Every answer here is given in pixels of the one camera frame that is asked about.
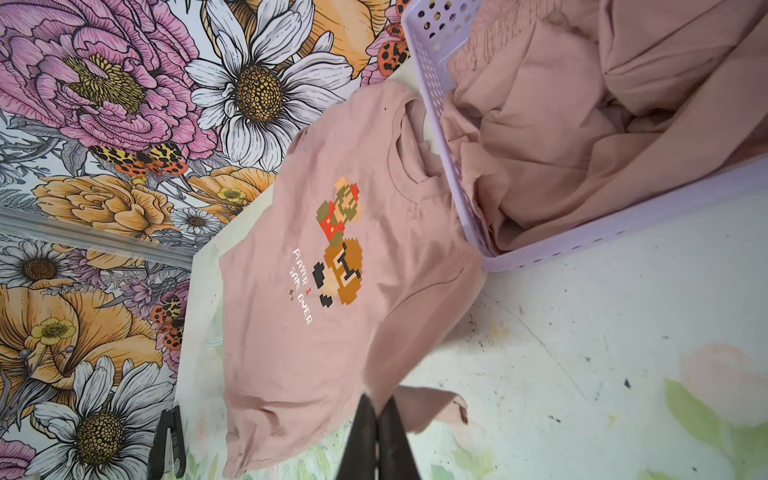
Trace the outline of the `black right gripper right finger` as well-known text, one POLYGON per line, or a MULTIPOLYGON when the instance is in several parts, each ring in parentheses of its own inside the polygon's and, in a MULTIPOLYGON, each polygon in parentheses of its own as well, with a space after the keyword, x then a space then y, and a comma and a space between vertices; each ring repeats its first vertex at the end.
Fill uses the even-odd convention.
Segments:
POLYGON ((378 478, 419 480, 420 474, 396 401, 389 399, 378 418, 378 478))

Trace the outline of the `lilac perforated plastic basket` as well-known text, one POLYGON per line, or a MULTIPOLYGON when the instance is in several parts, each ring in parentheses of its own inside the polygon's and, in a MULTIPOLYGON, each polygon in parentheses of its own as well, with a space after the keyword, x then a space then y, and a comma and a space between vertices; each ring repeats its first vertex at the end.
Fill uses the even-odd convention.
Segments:
POLYGON ((486 241, 481 218, 470 206, 440 124, 443 99, 455 86, 447 62, 468 40, 479 1, 413 1, 401 15, 419 91, 434 134, 465 236, 483 255, 489 272, 512 271, 583 251, 700 208, 767 187, 767 156, 754 156, 723 173, 709 176, 625 210, 604 216, 526 247, 496 254, 486 241))

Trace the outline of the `pink garments in basket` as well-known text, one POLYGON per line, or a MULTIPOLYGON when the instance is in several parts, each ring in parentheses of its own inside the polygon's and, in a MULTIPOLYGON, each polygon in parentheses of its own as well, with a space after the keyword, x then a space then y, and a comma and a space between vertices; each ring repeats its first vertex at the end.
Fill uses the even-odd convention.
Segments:
POLYGON ((763 1, 484 1, 441 124, 516 250, 767 151, 763 1))

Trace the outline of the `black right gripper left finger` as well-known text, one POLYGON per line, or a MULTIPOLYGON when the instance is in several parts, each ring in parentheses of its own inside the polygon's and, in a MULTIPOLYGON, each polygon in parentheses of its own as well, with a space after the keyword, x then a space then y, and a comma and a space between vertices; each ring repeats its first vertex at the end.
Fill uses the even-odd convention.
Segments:
POLYGON ((362 395, 337 470, 337 480, 373 480, 377 472, 378 422, 372 402, 362 395))

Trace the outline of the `pink pixel-print t-shirt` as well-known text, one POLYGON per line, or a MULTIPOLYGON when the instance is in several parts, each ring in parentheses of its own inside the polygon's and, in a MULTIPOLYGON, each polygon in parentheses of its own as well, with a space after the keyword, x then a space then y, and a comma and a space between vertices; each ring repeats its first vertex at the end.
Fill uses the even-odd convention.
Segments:
POLYGON ((425 115, 398 81, 330 107, 221 257, 226 477, 303 452, 361 397, 376 410, 394 400, 409 431, 465 419, 459 395, 404 385, 486 281, 425 115))

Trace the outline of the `aluminium corner post left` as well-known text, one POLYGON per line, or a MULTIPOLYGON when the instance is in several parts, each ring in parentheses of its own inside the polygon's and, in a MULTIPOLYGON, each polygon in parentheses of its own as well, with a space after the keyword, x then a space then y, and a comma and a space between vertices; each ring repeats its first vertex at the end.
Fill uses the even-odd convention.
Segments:
POLYGON ((188 270, 192 268, 196 253, 194 249, 152 243, 5 207, 1 208, 1 233, 141 258, 188 270))

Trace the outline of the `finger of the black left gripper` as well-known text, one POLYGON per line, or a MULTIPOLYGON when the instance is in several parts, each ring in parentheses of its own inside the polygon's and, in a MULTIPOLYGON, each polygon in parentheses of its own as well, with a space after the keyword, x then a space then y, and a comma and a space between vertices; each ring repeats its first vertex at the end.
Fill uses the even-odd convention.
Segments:
POLYGON ((182 427, 181 411, 178 405, 170 412, 170 434, 173 452, 173 472, 176 479, 182 479, 186 474, 186 448, 182 427))
POLYGON ((172 426, 170 410, 161 413, 147 462, 146 479, 160 480, 166 472, 167 436, 172 426))

